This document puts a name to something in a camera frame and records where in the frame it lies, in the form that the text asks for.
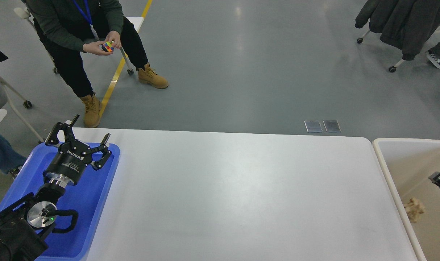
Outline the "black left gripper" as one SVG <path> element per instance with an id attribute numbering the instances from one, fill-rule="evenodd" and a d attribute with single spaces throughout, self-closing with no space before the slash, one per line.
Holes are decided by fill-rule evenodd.
<path id="1" fill-rule="evenodd" d="M 72 127 L 78 119 L 79 115 L 75 115 L 69 124 L 57 122 L 47 136 L 46 146 L 59 144 L 58 134 L 60 131 L 63 131 L 65 142 L 59 146 L 57 154 L 43 172 L 44 183 L 49 182 L 59 186 L 77 185 L 87 165 L 91 164 L 94 170 L 100 170 L 112 154 L 108 148 L 108 140 L 111 136 L 109 133 L 103 137 L 97 147 L 91 148 L 81 141 L 77 144 Z M 92 161 L 91 155 L 97 152 L 100 152 L 102 157 L 97 161 Z"/>

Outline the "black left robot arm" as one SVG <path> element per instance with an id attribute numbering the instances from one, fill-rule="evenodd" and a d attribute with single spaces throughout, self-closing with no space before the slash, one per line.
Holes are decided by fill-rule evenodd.
<path id="1" fill-rule="evenodd" d="M 100 170 L 110 158 L 106 134 L 97 147 L 76 139 L 72 130 L 79 116 L 71 123 L 58 122 L 49 133 L 45 145 L 58 149 L 43 171 L 44 184 L 37 193 L 28 193 L 0 212 L 0 261 L 33 261 L 47 249 L 51 233 L 74 230 L 79 212 L 60 210 L 59 198 L 68 185 L 77 185 L 88 166 Z"/>

